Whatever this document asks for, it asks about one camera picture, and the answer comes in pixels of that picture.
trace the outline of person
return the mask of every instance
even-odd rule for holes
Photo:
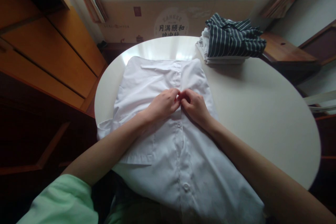
[[[146,128],[180,105],[209,133],[280,223],[336,223],[336,217],[306,189],[215,120],[203,97],[190,89],[164,90],[145,110],[85,151],[37,196],[18,223],[97,223],[90,187],[111,170]],[[143,222],[158,217],[154,214],[146,221],[144,212],[140,215]],[[107,222],[128,217],[118,215]]]

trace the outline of shirt pocket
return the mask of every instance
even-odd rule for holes
[[[131,120],[137,113],[122,115],[118,120],[118,127]],[[149,127],[135,139],[125,152],[119,163],[130,165],[151,165],[155,142],[155,126]]]

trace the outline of circular logo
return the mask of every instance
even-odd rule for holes
[[[178,7],[165,9],[156,19],[154,36],[186,36],[189,31],[189,21],[185,13],[179,12]]]

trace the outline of stack of folded clothes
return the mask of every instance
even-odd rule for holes
[[[196,43],[206,64],[241,64],[249,57],[259,57],[266,47],[266,40],[258,27],[249,19],[234,22],[215,13],[205,22],[208,27]]]

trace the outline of folded white shirt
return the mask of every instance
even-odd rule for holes
[[[202,31],[202,35],[199,38],[199,41],[196,43],[196,47],[200,51],[204,62],[206,64],[242,64],[246,59],[249,58],[247,57],[242,57],[242,56],[221,56],[221,57],[209,57],[208,52],[209,52],[209,44],[210,44],[210,33],[209,33],[209,28],[206,27],[204,28],[204,31]]]
[[[98,125],[99,138],[147,108],[169,88],[189,88],[203,95],[210,114],[218,118],[198,59],[132,57],[119,86],[113,119]],[[183,223],[264,222],[260,198],[181,107],[136,139],[113,170],[134,192],[178,211]]]

